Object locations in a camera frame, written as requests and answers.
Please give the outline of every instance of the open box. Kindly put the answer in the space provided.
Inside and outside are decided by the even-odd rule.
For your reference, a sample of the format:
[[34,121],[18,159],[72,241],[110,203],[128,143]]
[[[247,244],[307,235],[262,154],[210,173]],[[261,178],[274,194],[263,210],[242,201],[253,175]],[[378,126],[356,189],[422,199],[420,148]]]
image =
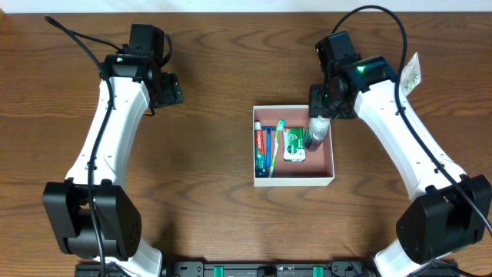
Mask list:
[[[254,122],[261,126],[277,126],[278,120],[285,120],[285,128],[309,126],[309,108],[307,105],[270,105],[253,107]],[[275,148],[275,132],[271,132],[271,156]],[[264,143],[267,143],[267,131],[263,131]],[[254,134],[253,134],[253,175],[254,186],[326,186],[334,179],[333,152],[331,147],[331,128],[319,149],[306,151],[303,162],[284,161],[284,136],[278,134],[278,152],[272,178],[256,177],[254,173]]]

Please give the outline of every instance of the wood grain surface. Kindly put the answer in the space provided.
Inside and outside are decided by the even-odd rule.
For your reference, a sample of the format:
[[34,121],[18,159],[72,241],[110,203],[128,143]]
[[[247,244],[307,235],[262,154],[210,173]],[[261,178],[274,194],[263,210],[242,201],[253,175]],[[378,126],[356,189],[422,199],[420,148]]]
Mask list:
[[[387,153],[361,121],[332,124],[335,180],[326,188],[254,189],[253,105],[307,104],[321,83],[314,44],[342,13],[54,15],[68,28],[128,43],[131,23],[164,29],[185,103],[141,120],[128,163],[128,194],[143,235],[172,259],[328,260],[368,257],[395,238],[410,202]],[[492,15],[398,13],[408,55],[419,52],[417,114],[469,175],[492,179]],[[382,13],[343,25],[363,57],[396,68],[401,35]],[[111,49],[87,42],[103,60]],[[98,98],[88,56],[42,15],[0,25],[0,275],[70,276],[42,205],[85,140]],[[452,255],[492,269],[492,240]]]

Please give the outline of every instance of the toothpaste tube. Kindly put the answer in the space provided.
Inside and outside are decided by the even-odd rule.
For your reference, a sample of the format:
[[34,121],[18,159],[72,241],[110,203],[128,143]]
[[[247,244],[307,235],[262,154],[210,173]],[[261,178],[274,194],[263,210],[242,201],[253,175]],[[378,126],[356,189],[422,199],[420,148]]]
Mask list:
[[263,131],[261,123],[254,123],[254,172],[256,177],[268,175],[267,159],[264,155]]

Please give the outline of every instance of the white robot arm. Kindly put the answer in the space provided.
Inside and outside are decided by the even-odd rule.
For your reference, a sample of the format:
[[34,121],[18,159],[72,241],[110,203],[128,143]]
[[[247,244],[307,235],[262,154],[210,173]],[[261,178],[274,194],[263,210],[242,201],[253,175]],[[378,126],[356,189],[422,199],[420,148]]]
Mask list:
[[[425,195],[426,188],[431,185],[436,189],[449,186],[450,183],[442,173],[435,171],[434,163],[417,144],[402,118],[397,115],[398,110],[394,104],[394,83],[387,80],[371,85],[369,88],[368,92],[358,93],[354,110],[376,134],[397,166],[410,200],[414,201],[416,197]],[[456,165],[435,142],[403,93],[400,93],[400,100],[418,135],[453,178],[460,182],[460,175],[465,174],[464,170]],[[374,262],[381,276],[406,276],[424,266],[408,258],[398,239],[385,250],[377,253]]]
[[[67,30],[53,18],[45,18],[72,38],[77,35],[101,42]],[[166,56],[163,55],[165,38],[169,43]],[[90,51],[74,40],[94,60]],[[103,43],[118,51],[108,55],[102,65],[96,60],[103,80],[88,136],[65,181],[46,185],[43,203],[62,252],[95,260],[103,253],[107,256],[105,262],[111,264],[105,266],[106,270],[115,267],[126,275],[159,277],[163,255],[141,238],[141,217],[125,194],[125,176],[135,133],[145,111],[150,109],[153,115],[154,108],[183,102],[176,75],[161,72],[171,56],[171,41],[153,25],[133,24],[129,45],[119,48]],[[102,136],[97,143],[101,129]],[[89,157],[93,149],[97,149],[93,163],[94,187],[89,188]],[[91,222],[94,210],[81,207],[91,201],[89,189],[95,191],[96,223]]]
[[490,207],[490,184],[483,176],[469,179],[446,155],[415,114],[401,86],[399,99],[395,98],[397,76],[384,58],[362,60],[346,32],[329,35],[316,44],[316,50],[325,84],[311,86],[310,116],[364,120],[396,165],[413,202],[397,223],[399,239],[374,257],[379,275],[407,276],[432,259],[480,241],[484,222],[437,169],[400,113],[456,186],[469,198],[474,197],[474,205],[485,218]]

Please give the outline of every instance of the green toothbrush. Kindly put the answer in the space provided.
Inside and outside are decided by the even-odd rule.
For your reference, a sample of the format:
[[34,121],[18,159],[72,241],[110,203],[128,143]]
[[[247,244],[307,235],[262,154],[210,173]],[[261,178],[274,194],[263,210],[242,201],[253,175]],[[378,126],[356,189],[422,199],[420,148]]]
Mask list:
[[278,121],[277,124],[277,130],[275,131],[275,150],[274,150],[274,157],[271,160],[271,166],[270,166],[270,173],[268,174],[268,178],[271,178],[274,174],[274,168],[275,168],[275,159],[277,158],[277,151],[278,151],[278,131],[283,132],[285,127],[285,120],[281,119]]

